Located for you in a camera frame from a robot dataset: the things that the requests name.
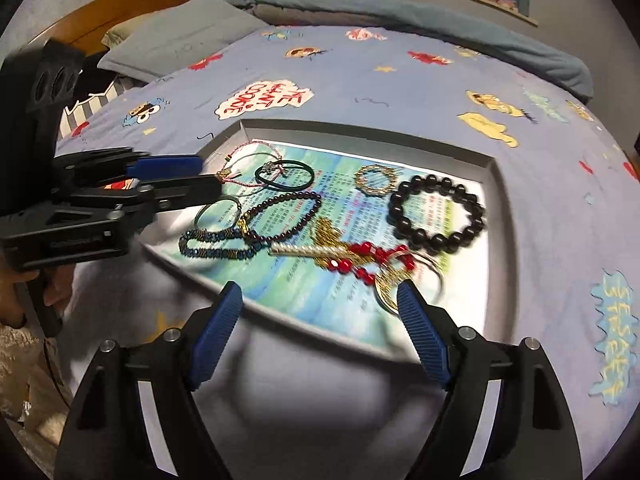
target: gold beaded bracelet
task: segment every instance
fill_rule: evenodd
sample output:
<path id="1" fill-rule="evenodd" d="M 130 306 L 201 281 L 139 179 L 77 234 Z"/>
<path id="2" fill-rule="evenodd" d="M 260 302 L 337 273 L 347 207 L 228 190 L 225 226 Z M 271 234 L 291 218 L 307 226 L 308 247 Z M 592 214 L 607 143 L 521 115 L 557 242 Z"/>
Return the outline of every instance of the gold beaded bracelet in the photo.
<path id="1" fill-rule="evenodd" d="M 365 174 L 371 173 L 373 171 L 382 173 L 389 179 L 389 183 L 385 187 L 379 189 L 369 186 L 369 183 L 365 178 Z M 398 182 L 396 170 L 394 170 L 393 168 L 382 166 L 380 164 L 363 166 L 358 171 L 356 171 L 354 177 L 356 180 L 356 189 L 359 189 L 365 195 L 369 196 L 385 196 L 386 194 L 391 193 L 394 190 L 394 188 L 396 187 L 396 183 Z"/>

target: gray pillow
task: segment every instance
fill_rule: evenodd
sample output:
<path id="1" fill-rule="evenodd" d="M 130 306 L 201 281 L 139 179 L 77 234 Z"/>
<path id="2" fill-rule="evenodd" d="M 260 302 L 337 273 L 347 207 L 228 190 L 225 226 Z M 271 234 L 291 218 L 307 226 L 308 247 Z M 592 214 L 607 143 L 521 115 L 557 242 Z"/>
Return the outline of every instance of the gray pillow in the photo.
<path id="1" fill-rule="evenodd" d="M 223 0 L 191 0 L 153 15 L 105 54 L 98 68 L 151 82 L 267 26 Z"/>

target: bracelet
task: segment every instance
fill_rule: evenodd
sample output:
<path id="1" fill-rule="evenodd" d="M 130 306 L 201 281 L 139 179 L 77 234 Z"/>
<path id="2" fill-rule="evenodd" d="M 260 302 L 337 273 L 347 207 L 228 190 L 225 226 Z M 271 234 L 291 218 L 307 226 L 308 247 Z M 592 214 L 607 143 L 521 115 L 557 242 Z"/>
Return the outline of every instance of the bracelet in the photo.
<path id="1" fill-rule="evenodd" d="M 300 199 L 314 200 L 316 203 L 311 208 L 311 211 L 305 214 L 291 229 L 284 231 L 283 233 L 280 233 L 276 236 L 260 236 L 253 229 L 249 229 L 249 222 L 251 222 L 251 220 L 258 213 L 264 211 L 272 205 L 276 205 L 281 202 L 289 202 L 290 200 Z M 302 231 L 302 228 L 307 225 L 309 221 L 316 215 L 321 205 L 322 197 L 318 193 L 313 191 L 300 191 L 296 193 L 285 193 L 282 195 L 277 195 L 268 200 L 265 200 L 261 204 L 258 204 L 257 206 L 249 209 L 249 211 L 243 213 L 238 221 L 238 227 L 240 228 L 242 238 L 244 238 L 247 243 L 262 242 L 271 245 L 272 242 L 281 242 L 284 240 L 288 240 L 297 232 Z"/>
<path id="2" fill-rule="evenodd" d="M 367 179 L 365 178 L 365 174 L 372 172 L 382 173 L 389 179 L 388 184 L 385 187 L 374 188 L 369 186 Z M 380 164 L 371 164 L 370 166 L 361 167 L 354 174 L 356 181 L 356 189 L 359 189 L 365 195 L 369 196 L 385 196 L 388 193 L 391 193 L 396 184 L 398 183 L 398 176 L 396 175 L 396 171 L 393 168 L 388 168 L 386 166 L 381 166 Z"/>
<path id="3" fill-rule="evenodd" d="M 285 184 L 278 184 L 273 180 L 267 180 L 260 175 L 263 171 L 273 171 L 274 169 L 276 169 L 276 167 L 280 167 L 282 172 L 283 164 L 290 164 L 292 166 L 305 170 L 311 177 L 309 179 L 309 182 L 307 182 L 306 184 L 301 184 L 300 186 L 286 186 Z M 275 189 L 277 191 L 302 191 L 303 189 L 306 189 L 313 184 L 315 177 L 316 174 L 314 173 L 314 170 L 313 168 L 311 168 L 311 166 L 308 166 L 304 162 L 299 162 L 297 160 L 276 160 L 275 162 L 267 162 L 266 164 L 255 170 L 256 182 L 260 182 L 261 185 L 265 186 L 267 189 Z"/>
<path id="4" fill-rule="evenodd" d="M 444 275 L 435 260 L 424 254 L 409 250 L 391 253 L 386 262 L 380 265 L 380 272 L 376 274 L 376 296 L 380 304 L 395 316 L 398 316 L 398 304 L 394 301 L 391 290 L 404 282 L 404 280 L 410 280 L 411 273 L 405 269 L 396 269 L 392 267 L 390 263 L 396 258 L 406 256 L 411 257 L 418 263 L 426 265 L 437 275 L 439 284 L 438 291 L 430 304 L 439 303 L 444 294 Z"/>
<path id="5" fill-rule="evenodd" d="M 231 227 L 236 227 L 236 224 L 238 223 L 238 219 L 240 218 L 240 213 L 242 212 L 240 201 L 235 196 L 220 195 L 220 197 L 218 197 L 218 199 L 213 204 L 217 204 L 218 202 L 222 202 L 224 200 L 231 200 L 231 202 L 234 202 L 236 204 L 236 207 L 238 208 L 236 210 L 236 217 L 234 218 L 234 222 L 231 224 Z M 209 209 L 213 204 L 207 204 L 207 205 L 204 205 L 204 206 L 202 206 L 200 208 L 200 210 L 198 211 L 198 214 L 193 219 L 193 226 L 196 229 L 199 229 L 198 220 L 200 220 L 200 218 L 204 214 L 204 212 L 207 209 Z"/>
<path id="6" fill-rule="evenodd" d="M 335 228 L 328 218 L 323 216 L 318 218 L 316 228 L 311 234 L 311 239 L 316 244 L 313 247 L 321 247 L 323 251 L 326 248 L 334 248 L 335 253 L 326 256 L 324 254 L 310 254 L 309 257 L 313 258 L 316 265 L 321 267 L 321 269 L 332 272 L 337 270 L 341 274 L 347 274 L 353 271 L 356 278 L 362 280 L 365 285 L 373 285 L 374 283 L 374 275 L 370 274 L 367 269 L 364 269 L 365 265 L 372 262 L 382 264 L 386 262 L 390 254 L 408 249 L 407 246 L 401 245 L 395 249 L 385 250 L 382 247 L 376 247 L 371 242 L 349 244 L 340 241 L 341 235 L 342 232 L 340 229 Z M 282 244 L 279 244 L 275 252 L 282 246 Z M 302 256 L 300 253 L 303 251 L 306 252 L 305 249 L 297 248 L 296 246 L 293 247 L 292 251 L 297 253 L 295 256 Z M 401 261 L 404 263 L 408 272 L 414 269 L 415 262 L 411 256 L 402 256 Z"/>
<path id="7" fill-rule="evenodd" d="M 209 232 L 206 229 L 193 229 L 185 232 L 178 240 L 180 254 L 188 258 L 224 258 L 227 260 L 248 260 L 253 258 L 258 251 L 266 247 L 264 243 L 252 242 L 248 249 L 214 249 L 200 247 L 192 249 L 187 247 L 189 240 L 196 240 L 205 244 L 221 242 L 223 240 L 242 239 L 242 233 L 237 228 L 227 228 L 223 231 Z"/>
<path id="8" fill-rule="evenodd" d="M 234 150 L 225 157 L 225 165 L 222 167 L 220 171 L 216 173 L 216 176 L 218 177 L 220 182 L 222 182 L 223 184 L 227 184 L 227 183 L 238 184 L 238 186 L 243 186 L 243 187 L 264 187 L 264 184 L 251 184 L 247 182 L 238 182 L 237 180 L 235 180 L 235 177 L 239 176 L 240 174 L 236 174 L 232 178 L 229 177 L 229 175 L 231 175 L 231 168 L 227 167 L 227 165 L 231 162 L 231 159 L 236 154 L 236 152 L 238 152 L 240 149 L 244 148 L 245 146 L 249 146 L 250 144 L 262 144 L 263 146 L 266 146 L 271 151 L 273 151 L 273 153 L 265 153 L 265 155 L 274 156 L 278 160 L 282 159 L 282 155 L 280 155 L 280 152 L 276 150 L 273 146 L 271 146 L 268 142 L 264 142 L 263 140 L 250 140 L 249 142 L 240 144 L 240 146 L 236 146 Z M 262 153 L 253 153 L 253 155 L 262 155 Z M 278 173 L 284 174 L 284 170 L 281 167 L 276 168 L 276 170 L 278 171 Z"/>
<path id="9" fill-rule="evenodd" d="M 470 212 L 471 223 L 462 229 L 462 232 L 452 232 L 449 237 L 443 234 L 434 234 L 431 238 L 424 229 L 413 229 L 411 220 L 404 216 L 402 204 L 409 194 L 418 194 L 422 190 L 432 193 L 438 189 L 442 196 L 451 196 L 454 202 L 462 203 Z M 442 251 L 454 254 L 460 247 L 469 247 L 471 242 L 484 229 L 484 207 L 478 203 L 478 197 L 467 193 L 466 187 L 458 184 L 453 187 L 449 177 L 444 177 L 438 182 L 434 174 L 423 178 L 419 175 L 411 177 L 410 182 L 401 182 L 398 190 L 389 197 L 389 214 L 387 221 L 396 226 L 394 235 L 396 238 L 407 238 L 412 246 L 416 248 L 424 247 L 431 254 L 439 254 Z"/>

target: black bead bracelet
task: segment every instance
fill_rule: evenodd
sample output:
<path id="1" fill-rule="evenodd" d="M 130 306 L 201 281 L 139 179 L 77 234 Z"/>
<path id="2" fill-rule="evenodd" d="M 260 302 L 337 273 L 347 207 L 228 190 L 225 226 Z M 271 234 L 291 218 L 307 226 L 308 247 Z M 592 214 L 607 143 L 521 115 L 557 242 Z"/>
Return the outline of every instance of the black bead bracelet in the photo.
<path id="1" fill-rule="evenodd" d="M 275 236 L 261 236 L 256 233 L 253 229 L 249 229 L 249 222 L 260 212 L 264 211 L 268 207 L 272 205 L 276 205 L 281 202 L 288 202 L 290 200 L 314 200 L 316 203 L 313 205 L 311 210 L 305 214 L 296 225 L 294 225 L 291 229 L 280 233 Z M 284 193 L 281 195 L 274 196 L 264 202 L 258 204 L 255 207 L 252 207 L 248 211 L 242 214 L 238 221 L 238 227 L 242 233 L 242 237 L 247 243 L 253 242 L 263 242 L 271 245 L 272 242 L 283 242 L 284 240 L 288 240 L 294 234 L 301 231 L 302 228 L 309 223 L 309 221 L 316 215 L 320 206 L 322 205 L 322 197 L 313 191 L 299 191 L 296 193 Z"/>
<path id="2" fill-rule="evenodd" d="M 414 229 L 411 220 L 404 215 L 402 204 L 410 194 L 418 194 L 422 191 L 427 193 L 438 191 L 442 196 L 450 196 L 454 202 L 462 204 L 470 214 L 470 224 L 462 229 L 462 232 L 452 232 L 449 237 L 440 233 L 429 237 L 424 229 Z M 409 182 L 398 184 L 398 190 L 389 197 L 387 221 L 396 227 L 394 232 L 396 238 L 406 238 L 411 246 L 425 248 L 431 254 L 442 251 L 454 254 L 460 247 L 469 247 L 484 229 L 483 217 L 484 207 L 478 203 L 476 195 L 467 193 L 466 187 L 462 184 L 454 186 L 448 177 L 438 181 L 434 174 L 424 178 L 419 175 L 412 176 Z"/>

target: black cable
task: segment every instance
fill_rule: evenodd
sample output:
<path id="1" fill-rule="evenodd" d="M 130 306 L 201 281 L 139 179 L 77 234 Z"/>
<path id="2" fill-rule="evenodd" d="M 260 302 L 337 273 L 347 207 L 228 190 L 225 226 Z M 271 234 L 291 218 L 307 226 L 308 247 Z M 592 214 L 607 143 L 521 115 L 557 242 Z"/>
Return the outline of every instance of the black cable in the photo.
<path id="1" fill-rule="evenodd" d="M 49 369 L 49 375 L 51 376 L 51 380 L 53 381 L 53 385 L 56 387 L 56 390 L 58 391 L 58 394 L 60 395 L 60 399 L 62 399 L 62 402 L 64 402 L 65 406 L 67 407 L 67 409 L 70 410 L 71 406 L 69 405 L 68 402 L 66 402 L 65 396 L 62 394 L 62 391 L 60 390 L 60 387 L 58 386 L 58 381 L 56 380 L 56 377 L 53 375 L 53 368 L 51 367 L 51 361 L 49 361 L 49 350 L 47 350 L 47 340 L 46 339 L 43 341 L 42 347 L 44 349 L 44 359 L 47 362 L 47 368 Z"/>

